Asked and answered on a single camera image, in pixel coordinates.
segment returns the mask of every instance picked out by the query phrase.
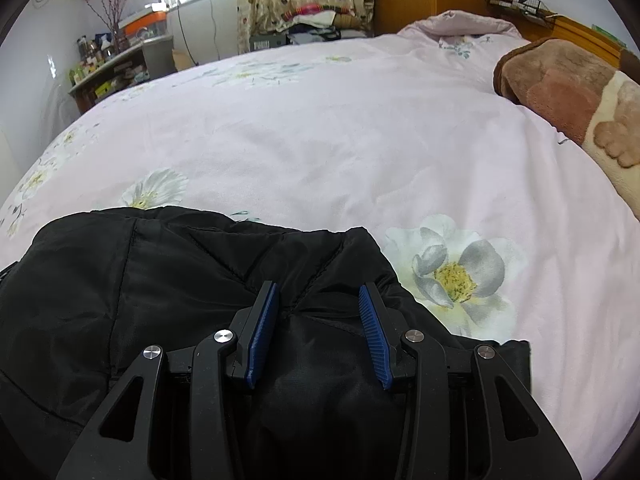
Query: desk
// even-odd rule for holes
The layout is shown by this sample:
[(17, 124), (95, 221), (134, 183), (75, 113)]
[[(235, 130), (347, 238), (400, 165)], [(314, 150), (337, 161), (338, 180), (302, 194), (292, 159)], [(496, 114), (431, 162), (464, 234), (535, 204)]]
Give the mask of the desk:
[(112, 80), (127, 68), (144, 65), (151, 80), (177, 72), (174, 65), (174, 37), (159, 36), (140, 42), (112, 57), (98, 70), (92, 72), (75, 85), (68, 94), (76, 100), (81, 114), (95, 106), (95, 89)]

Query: plush blanket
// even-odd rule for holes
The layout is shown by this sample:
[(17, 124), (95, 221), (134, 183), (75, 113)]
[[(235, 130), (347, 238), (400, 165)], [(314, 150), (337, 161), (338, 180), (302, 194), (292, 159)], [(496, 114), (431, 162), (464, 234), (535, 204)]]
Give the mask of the plush blanket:
[(595, 54), (546, 38), (506, 54), (496, 93), (582, 146), (640, 218), (640, 86)]

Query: black metal basket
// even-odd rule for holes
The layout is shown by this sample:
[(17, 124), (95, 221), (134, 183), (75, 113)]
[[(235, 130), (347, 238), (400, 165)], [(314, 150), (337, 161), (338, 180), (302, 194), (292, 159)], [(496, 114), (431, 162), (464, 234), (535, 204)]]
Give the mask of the black metal basket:
[(521, 16), (543, 27), (553, 28), (556, 14), (540, 0), (485, 0), (487, 6), (498, 15)]

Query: floral bedding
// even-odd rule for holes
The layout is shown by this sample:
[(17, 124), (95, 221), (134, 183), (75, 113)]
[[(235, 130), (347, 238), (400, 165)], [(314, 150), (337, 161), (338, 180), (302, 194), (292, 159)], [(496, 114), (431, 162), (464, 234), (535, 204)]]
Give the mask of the floral bedding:
[(366, 227), (453, 333), (530, 341), (532, 393), (583, 478), (640, 411), (640, 224), (600, 168), (495, 95), (507, 22), (240, 56), (129, 89), (65, 130), (0, 209), (0, 268), (49, 221), (182, 205)]

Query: black cord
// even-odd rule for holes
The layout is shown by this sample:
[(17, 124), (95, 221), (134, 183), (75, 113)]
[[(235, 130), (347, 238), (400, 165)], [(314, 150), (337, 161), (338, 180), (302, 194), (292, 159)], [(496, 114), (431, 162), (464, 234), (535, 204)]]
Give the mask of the black cord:
[(182, 39), (184, 40), (184, 46), (187, 47), (187, 52), (189, 53), (189, 57), (191, 58), (191, 61), (195, 66), (197, 66), (198, 64), (196, 63), (196, 60), (193, 59), (193, 56), (191, 55), (191, 50), (189, 50), (189, 44), (187, 43), (187, 38), (184, 37), (184, 29), (182, 28), (182, 19), (180, 18), (180, 0), (175, 0), (175, 1), (178, 7), (178, 23), (180, 23), (180, 31), (182, 32)]

